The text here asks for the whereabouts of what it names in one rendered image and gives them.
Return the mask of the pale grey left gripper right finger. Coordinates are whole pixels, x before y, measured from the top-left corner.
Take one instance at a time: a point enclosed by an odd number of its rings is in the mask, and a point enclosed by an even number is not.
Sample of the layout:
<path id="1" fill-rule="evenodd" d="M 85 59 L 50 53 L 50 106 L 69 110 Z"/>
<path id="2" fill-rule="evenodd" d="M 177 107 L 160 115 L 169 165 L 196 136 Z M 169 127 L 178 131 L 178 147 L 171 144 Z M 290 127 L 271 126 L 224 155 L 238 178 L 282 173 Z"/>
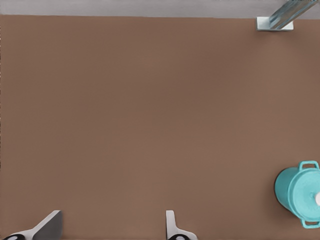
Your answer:
<path id="1" fill-rule="evenodd" d="M 166 210 L 166 240 L 198 240 L 196 234 L 180 229 L 176 225 L 175 213 L 173 210 Z"/>

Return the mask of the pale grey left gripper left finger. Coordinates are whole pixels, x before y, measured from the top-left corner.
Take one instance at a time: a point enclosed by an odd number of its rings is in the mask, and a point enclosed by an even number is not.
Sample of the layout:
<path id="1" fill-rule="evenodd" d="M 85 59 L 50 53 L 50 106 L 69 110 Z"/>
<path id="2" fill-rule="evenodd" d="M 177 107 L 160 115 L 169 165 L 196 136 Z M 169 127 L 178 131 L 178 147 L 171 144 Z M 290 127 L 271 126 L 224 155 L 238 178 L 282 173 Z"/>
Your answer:
<path id="1" fill-rule="evenodd" d="M 61 240 L 63 212 L 54 210 L 35 227 L 6 236 L 3 240 Z"/>

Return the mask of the teal pot lid white knob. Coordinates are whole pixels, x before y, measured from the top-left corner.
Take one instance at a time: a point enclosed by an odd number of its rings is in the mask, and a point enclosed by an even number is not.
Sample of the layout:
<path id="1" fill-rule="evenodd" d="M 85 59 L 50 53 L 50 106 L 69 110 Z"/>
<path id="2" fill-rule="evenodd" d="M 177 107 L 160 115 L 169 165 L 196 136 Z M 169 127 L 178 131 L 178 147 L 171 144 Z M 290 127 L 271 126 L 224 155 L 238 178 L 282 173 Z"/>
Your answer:
<path id="1" fill-rule="evenodd" d="M 320 171 L 304 168 L 297 172 L 289 184 L 290 211 L 306 229 L 320 228 Z"/>

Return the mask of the silver frame post with foot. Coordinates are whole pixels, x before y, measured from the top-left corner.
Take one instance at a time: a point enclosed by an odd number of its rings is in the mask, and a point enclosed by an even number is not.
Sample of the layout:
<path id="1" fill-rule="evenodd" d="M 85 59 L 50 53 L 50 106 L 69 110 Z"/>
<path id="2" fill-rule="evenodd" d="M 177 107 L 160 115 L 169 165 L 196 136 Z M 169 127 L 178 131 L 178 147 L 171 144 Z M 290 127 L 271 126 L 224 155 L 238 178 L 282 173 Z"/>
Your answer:
<path id="1" fill-rule="evenodd" d="M 271 16 L 257 16 L 257 31 L 290 32 L 294 30 L 294 20 L 318 5 L 320 0 L 287 0 Z"/>

